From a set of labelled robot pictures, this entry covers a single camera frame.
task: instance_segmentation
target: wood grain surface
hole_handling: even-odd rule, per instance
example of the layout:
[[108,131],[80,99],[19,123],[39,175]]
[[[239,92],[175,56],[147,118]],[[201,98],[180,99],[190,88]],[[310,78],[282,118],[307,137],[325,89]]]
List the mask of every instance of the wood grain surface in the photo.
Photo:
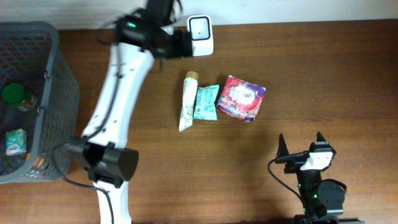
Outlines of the wood grain surface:
[[[142,86],[128,146],[140,152],[129,186],[136,223],[269,222],[302,213],[268,173],[283,133],[291,152],[321,131],[336,149],[323,178],[348,186],[342,218],[398,220],[398,20],[217,26],[207,57],[165,61]],[[61,32],[61,51],[80,84],[76,135],[86,126],[106,75],[109,47],[88,30]],[[199,85],[228,75],[267,88],[253,123],[218,113],[182,133],[185,73]],[[294,175],[273,171],[290,186]],[[90,184],[74,166],[69,177]],[[1,223],[99,223],[96,192],[62,180],[0,185]]]

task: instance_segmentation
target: white robotic arm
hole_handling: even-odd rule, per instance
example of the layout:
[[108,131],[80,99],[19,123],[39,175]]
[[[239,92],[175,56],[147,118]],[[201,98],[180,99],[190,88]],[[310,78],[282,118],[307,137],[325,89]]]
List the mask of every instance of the white robotic arm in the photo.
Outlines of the white robotic arm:
[[[118,47],[120,62],[118,62],[117,56]],[[95,132],[106,116],[114,84],[118,78],[118,63],[121,65],[119,88],[107,123],[102,131],[89,139],[88,142],[100,146],[106,146],[109,142],[112,142],[117,149],[124,149],[126,147],[130,117],[136,104],[142,82],[154,63],[154,56],[151,52],[149,50],[141,52],[140,49],[138,46],[125,43],[111,47],[108,74],[94,114],[84,129],[83,136]]]
[[[124,149],[126,147],[130,117],[136,104],[142,82],[154,63],[153,55],[148,50],[141,52],[140,49],[138,46],[125,43],[111,47],[108,74],[94,114],[84,129],[83,136],[88,136],[95,132],[101,126],[106,116],[118,78],[118,63],[121,65],[119,86],[113,108],[110,111],[104,128],[96,136],[89,139],[89,143],[106,147],[111,142],[114,144],[115,149]],[[130,224],[131,217],[128,210],[129,182],[124,181],[119,188],[116,188],[114,184],[99,180],[94,182],[94,186],[105,189],[109,193],[114,223]],[[107,198],[102,192],[97,193],[99,210],[101,212],[101,224],[110,224],[112,223],[112,219]]]

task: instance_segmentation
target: gray plastic basket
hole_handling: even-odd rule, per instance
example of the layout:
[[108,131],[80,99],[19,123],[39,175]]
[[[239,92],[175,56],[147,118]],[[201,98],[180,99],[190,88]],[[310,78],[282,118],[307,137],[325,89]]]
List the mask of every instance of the gray plastic basket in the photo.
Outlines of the gray plastic basket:
[[[49,150],[74,135],[80,91],[58,46],[58,32],[48,23],[0,23],[0,91],[19,82],[39,101],[37,110],[21,112],[0,99],[0,184],[60,177]],[[19,128],[27,132],[28,159],[6,155],[6,132]],[[70,157],[58,154],[57,160],[68,173]]]

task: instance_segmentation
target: mint green packet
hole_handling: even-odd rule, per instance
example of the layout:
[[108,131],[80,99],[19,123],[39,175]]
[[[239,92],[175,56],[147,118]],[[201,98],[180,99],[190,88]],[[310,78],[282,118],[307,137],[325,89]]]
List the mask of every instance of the mint green packet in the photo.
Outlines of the mint green packet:
[[6,154],[14,156],[26,152],[26,131],[23,129],[6,132]]
[[197,105],[193,113],[193,119],[217,120],[215,101],[219,85],[198,87]]

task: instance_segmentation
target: red snack bag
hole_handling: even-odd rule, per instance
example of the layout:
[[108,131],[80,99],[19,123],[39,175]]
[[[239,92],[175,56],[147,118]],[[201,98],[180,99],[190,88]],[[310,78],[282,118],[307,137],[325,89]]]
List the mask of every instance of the red snack bag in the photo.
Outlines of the red snack bag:
[[266,89],[229,76],[218,100],[217,109],[243,121],[254,121]]

